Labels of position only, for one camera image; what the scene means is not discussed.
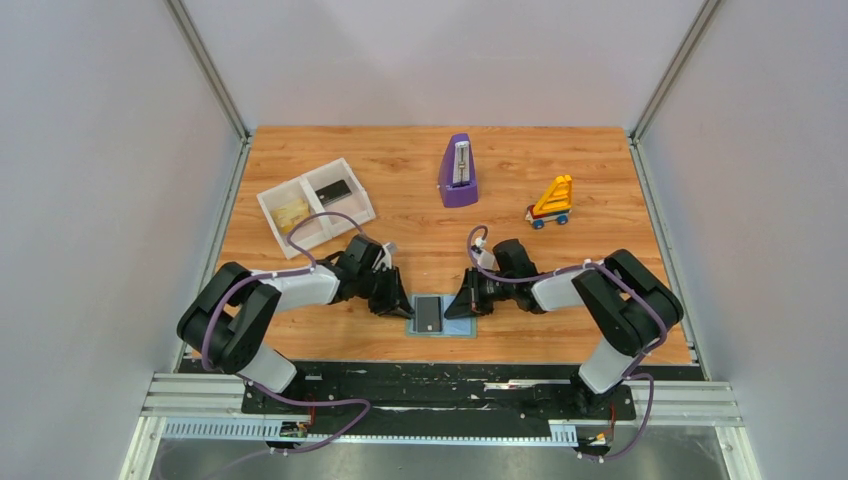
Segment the green card holder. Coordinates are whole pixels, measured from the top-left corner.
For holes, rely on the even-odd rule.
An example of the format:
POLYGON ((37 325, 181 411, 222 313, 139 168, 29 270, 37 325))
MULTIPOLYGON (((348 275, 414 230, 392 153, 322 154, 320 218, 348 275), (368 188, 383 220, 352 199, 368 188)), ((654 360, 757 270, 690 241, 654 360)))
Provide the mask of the green card holder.
MULTIPOLYGON (((414 294, 411 297, 411 304, 414 308, 415 306, 415 298, 417 296, 424 295, 435 295, 435 294, 414 294)), ((413 319, 415 317, 415 313, 412 319, 406 321, 406 334, 412 337, 434 337, 434 338, 475 338, 477 333, 477 322, 474 318, 462 318, 462 319, 446 319, 444 317, 445 309, 448 307, 450 302, 453 300, 453 295, 435 295, 440 296, 442 298, 442 325, 443 330, 441 333, 437 334, 416 334, 412 331, 413 327, 413 319)))

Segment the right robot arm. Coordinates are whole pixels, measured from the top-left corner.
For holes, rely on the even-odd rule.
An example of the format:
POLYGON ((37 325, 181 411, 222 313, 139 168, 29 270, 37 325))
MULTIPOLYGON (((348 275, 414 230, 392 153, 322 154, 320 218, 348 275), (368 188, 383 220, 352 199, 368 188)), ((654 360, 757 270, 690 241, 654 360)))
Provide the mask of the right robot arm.
POLYGON ((541 273, 517 239, 502 241, 492 251, 484 245, 477 239, 470 246, 472 265, 446 317, 489 315, 496 303, 506 300, 532 314, 584 307, 601 333, 570 392, 573 408, 584 417, 596 417, 609 407, 610 390, 661 345, 684 316, 678 297, 626 249, 599 262, 541 273))

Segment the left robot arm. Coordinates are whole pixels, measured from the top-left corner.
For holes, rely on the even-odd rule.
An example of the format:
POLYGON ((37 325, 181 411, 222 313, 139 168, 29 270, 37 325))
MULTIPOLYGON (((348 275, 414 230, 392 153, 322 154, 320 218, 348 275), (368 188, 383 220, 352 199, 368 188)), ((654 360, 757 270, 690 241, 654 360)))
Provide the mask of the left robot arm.
POLYGON ((391 254, 390 245, 357 234, 345 250, 302 270, 249 270, 228 262, 183 313, 176 334, 209 369, 259 384, 279 411, 296 412, 307 389, 295 379, 295 365, 264 342, 273 316, 360 298, 376 316, 413 318, 391 254))

